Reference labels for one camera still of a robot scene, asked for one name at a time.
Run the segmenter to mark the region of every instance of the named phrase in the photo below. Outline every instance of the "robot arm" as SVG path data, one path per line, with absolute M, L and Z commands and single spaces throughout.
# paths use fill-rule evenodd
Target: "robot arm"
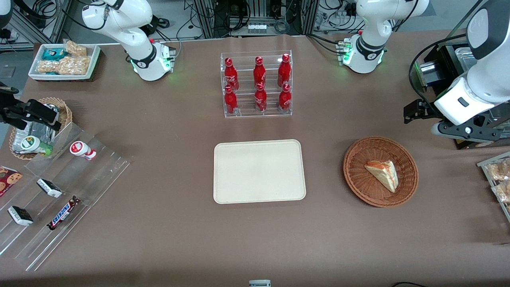
M 12 0 L 0 0 L 0 29 L 11 20 Z
M 510 100 L 510 2 L 485 3 L 468 24 L 467 39 L 478 62 L 434 102 L 455 125 Z
M 344 40 L 343 65 L 354 72 L 367 74 L 375 70 L 393 32 L 390 19 L 400 20 L 421 15 L 429 0 L 358 0 L 357 14 L 365 22 L 363 33 Z
M 82 18 L 94 32 L 108 36 L 126 50 L 135 72 L 154 81 L 173 69 L 169 47 L 151 43 L 138 27 L 152 20 L 152 9 L 146 0 L 100 0 L 82 9 Z

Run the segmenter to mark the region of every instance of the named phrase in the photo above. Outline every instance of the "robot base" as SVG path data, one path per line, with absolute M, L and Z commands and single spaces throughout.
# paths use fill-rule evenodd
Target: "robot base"
M 356 48 L 356 41 L 358 40 L 359 35 L 353 35 L 351 38 L 344 39 L 344 47 L 337 46 L 337 50 L 339 52 L 345 52 L 345 55 L 339 55 L 340 65 L 345 65 L 351 68 L 356 73 L 359 74 L 368 74 L 375 70 L 377 65 L 379 65 L 383 59 L 384 52 L 381 52 L 379 58 L 373 60 L 365 59 L 360 51 Z
M 173 72 L 175 63 L 175 50 L 161 43 L 154 43 L 156 57 L 147 68 L 137 67 L 132 61 L 135 72 L 145 81 L 155 81 L 162 78 L 166 73 Z

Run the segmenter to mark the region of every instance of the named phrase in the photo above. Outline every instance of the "acrylic bottle rack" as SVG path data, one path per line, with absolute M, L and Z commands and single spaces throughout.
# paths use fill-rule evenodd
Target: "acrylic bottle rack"
M 225 117 L 256 117 L 256 116 L 291 116 L 292 103 L 287 113 L 281 113 L 278 110 L 279 95 L 282 88 L 278 86 L 278 68 L 282 62 L 282 55 L 287 53 L 290 55 L 290 65 L 292 67 L 293 56 L 292 51 L 264 51 L 264 52 L 240 52 L 240 53 L 221 53 L 220 58 L 220 76 L 221 89 L 223 98 L 223 113 Z M 267 109 L 259 112 L 255 109 L 255 86 L 253 80 L 253 69 L 255 68 L 255 57 L 261 56 L 264 60 L 266 68 L 266 88 L 267 93 Z M 225 104 L 225 59 L 232 58 L 234 67 L 237 70 L 239 78 L 239 90 L 235 91 L 237 96 L 237 104 L 239 112 L 237 114 L 229 114 Z M 291 94 L 294 98 L 292 72 L 290 73 L 289 85 Z

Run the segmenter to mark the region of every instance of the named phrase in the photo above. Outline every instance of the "coca-cola bottle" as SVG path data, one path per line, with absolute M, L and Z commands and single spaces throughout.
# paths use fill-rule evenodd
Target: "coca-cola bottle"
M 264 83 L 257 83 L 257 91 L 255 92 L 255 109 L 263 112 L 267 108 L 267 94 L 264 91 Z
M 239 107 L 237 106 L 237 97 L 236 94 L 234 94 L 232 91 L 231 86 L 225 87 L 225 104 L 227 113 L 237 114 L 239 112 Z
M 282 92 L 280 93 L 280 99 L 278 101 L 278 110 L 281 113 L 288 113 L 291 103 L 292 95 L 290 94 L 290 85 L 284 84 L 282 87 Z
M 255 87 L 258 83 L 266 84 L 266 68 L 262 63 L 262 57 L 257 56 L 255 58 L 255 69 L 253 69 L 253 80 Z
M 237 91 L 239 89 L 239 79 L 237 78 L 237 70 L 234 68 L 232 58 L 225 59 L 225 66 L 226 83 Z
M 290 70 L 292 69 L 289 63 L 290 55 L 285 53 L 282 56 L 282 62 L 278 68 L 278 87 L 281 87 L 285 83 L 289 83 Z

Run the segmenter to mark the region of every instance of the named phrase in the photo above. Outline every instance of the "wicker basket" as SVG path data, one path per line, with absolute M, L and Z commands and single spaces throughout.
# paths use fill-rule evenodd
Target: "wicker basket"
M 59 98 L 44 98 L 38 100 L 43 104 L 52 104 L 59 108 L 60 114 L 59 114 L 59 122 L 62 124 L 62 127 L 60 128 L 59 132 L 62 131 L 62 129 L 67 126 L 67 124 L 72 122 L 72 112 L 69 109 L 69 107 L 65 104 L 65 102 Z M 17 154 L 12 149 L 12 143 L 14 142 L 14 136 L 16 135 L 16 129 L 13 128 L 11 132 L 11 136 L 9 138 L 9 148 L 11 149 L 12 154 L 22 160 L 31 160 L 33 159 L 36 154 L 35 153 L 29 153 L 29 154 Z
M 398 176 L 395 193 L 387 190 L 365 168 L 367 161 L 391 160 Z M 407 150 L 385 137 L 366 137 L 355 142 L 344 157 L 344 175 L 351 190 L 366 203 L 377 207 L 395 207 L 408 201 L 418 187 L 418 168 Z

